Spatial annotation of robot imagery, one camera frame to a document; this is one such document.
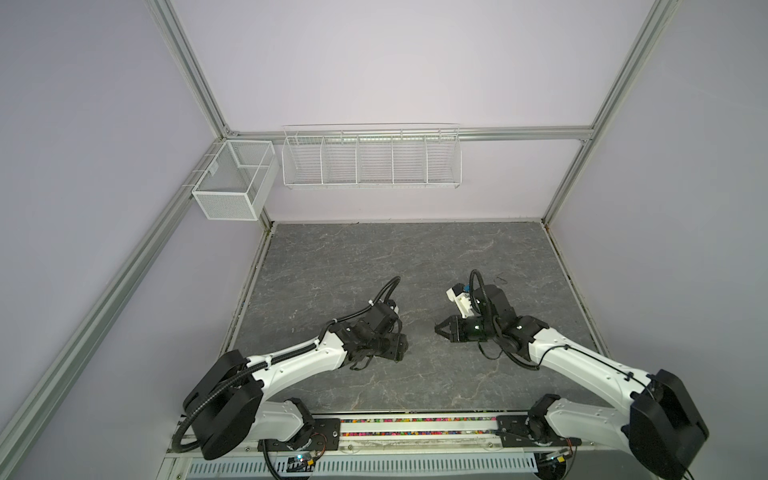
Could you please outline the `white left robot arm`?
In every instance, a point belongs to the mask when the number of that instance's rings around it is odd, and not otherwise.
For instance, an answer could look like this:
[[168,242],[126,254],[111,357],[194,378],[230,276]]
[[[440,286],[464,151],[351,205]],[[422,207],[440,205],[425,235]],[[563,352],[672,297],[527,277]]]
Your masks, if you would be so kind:
[[392,298],[400,281],[391,278],[365,307],[330,320],[307,341],[262,355],[237,349],[222,354],[183,401],[171,451],[200,450],[214,460],[249,435],[264,447],[309,446],[322,432],[309,408],[298,398],[276,401],[275,395],[325,372],[364,370],[375,358],[401,361],[408,343]]

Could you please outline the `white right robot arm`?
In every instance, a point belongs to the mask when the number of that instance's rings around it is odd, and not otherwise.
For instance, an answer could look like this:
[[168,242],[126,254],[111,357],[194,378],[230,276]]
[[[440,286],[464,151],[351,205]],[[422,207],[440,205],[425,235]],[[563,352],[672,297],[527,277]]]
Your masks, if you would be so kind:
[[542,396],[515,433],[538,446],[578,440],[633,456],[659,479],[689,479],[709,429],[682,380],[661,369],[631,368],[567,338],[546,322],[519,315],[505,293],[472,270],[446,292],[457,314],[435,332],[452,343],[496,344],[528,371],[550,369],[604,401],[603,406]]

